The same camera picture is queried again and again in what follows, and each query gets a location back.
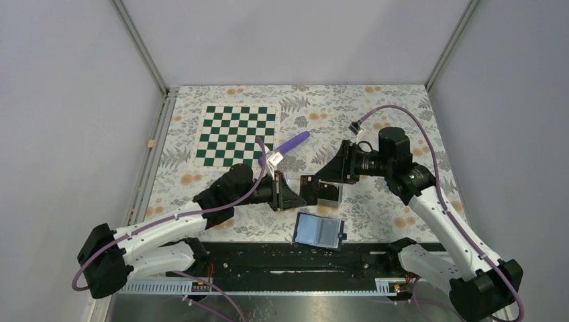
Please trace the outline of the clear plastic card box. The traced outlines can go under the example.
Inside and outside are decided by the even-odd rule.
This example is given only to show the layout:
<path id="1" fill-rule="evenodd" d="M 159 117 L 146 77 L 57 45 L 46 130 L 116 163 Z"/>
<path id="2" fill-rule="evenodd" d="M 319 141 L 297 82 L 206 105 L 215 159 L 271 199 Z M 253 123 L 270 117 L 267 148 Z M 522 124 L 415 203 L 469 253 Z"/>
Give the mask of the clear plastic card box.
<path id="1" fill-rule="evenodd" d="M 343 188 L 341 184 L 319 179 L 318 204 L 314 206 L 339 208 L 342 203 Z"/>

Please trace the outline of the blue leather card holder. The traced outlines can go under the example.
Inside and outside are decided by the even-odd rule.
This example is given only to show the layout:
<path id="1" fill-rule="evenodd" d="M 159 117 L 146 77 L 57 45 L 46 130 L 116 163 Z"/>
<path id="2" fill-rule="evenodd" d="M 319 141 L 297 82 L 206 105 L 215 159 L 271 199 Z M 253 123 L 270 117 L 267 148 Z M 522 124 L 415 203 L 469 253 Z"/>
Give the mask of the blue leather card holder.
<path id="1" fill-rule="evenodd" d="M 297 213 L 292 241 L 296 244 L 339 252 L 347 240 L 341 219 Z"/>

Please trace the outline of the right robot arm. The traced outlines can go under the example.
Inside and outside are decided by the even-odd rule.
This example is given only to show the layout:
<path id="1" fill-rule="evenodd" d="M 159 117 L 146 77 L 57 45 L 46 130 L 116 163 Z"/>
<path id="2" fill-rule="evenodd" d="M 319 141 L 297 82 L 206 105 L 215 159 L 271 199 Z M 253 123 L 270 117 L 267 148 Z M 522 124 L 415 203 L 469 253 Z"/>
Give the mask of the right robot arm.
<path id="1" fill-rule="evenodd" d="M 447 262 L 403 238 L 392 244 L 392 253 L 384 259 L 388 273 L 410 272 L 425 279 L 448 294 L 465 321 L 481 321 L 518 299 L 523 277 L 519 263 L 502 259 L 453 212 L 435 176 L 413 160 L 403 129 L 380 130 L 378 149 L 369 152 L 343 140 L 334 158 L 315 174 L 320 180 L 342 184 L 356 184 L 361 176 L 383 178 L 389 191 L 427 224 L 452 259 Z"/>

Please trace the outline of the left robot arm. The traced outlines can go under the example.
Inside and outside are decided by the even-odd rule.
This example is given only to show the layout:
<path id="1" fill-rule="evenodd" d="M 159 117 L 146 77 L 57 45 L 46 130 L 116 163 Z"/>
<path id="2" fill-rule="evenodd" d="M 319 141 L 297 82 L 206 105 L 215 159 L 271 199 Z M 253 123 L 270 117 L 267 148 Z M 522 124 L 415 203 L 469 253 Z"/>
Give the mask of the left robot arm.
<path id="1" fill-rule="evenodd" d="M 107 223 L 94 227 L 77 261 L 78 276 L 86 286 L 72 282 L 75 291 L 88 290 L 94 299 L 108 297 L 127 282 L 170 271 L 193 276 L 208 267 L 207 252 L 192 234 L 220 225 L 241 205 L 267 204 L 274 212 L 304 207 L 306 201 L 275 171 L 253 177 L 252 168 L 236 164 L 207 189 L 178 209 L 142 224 L 111 229 Z"/>

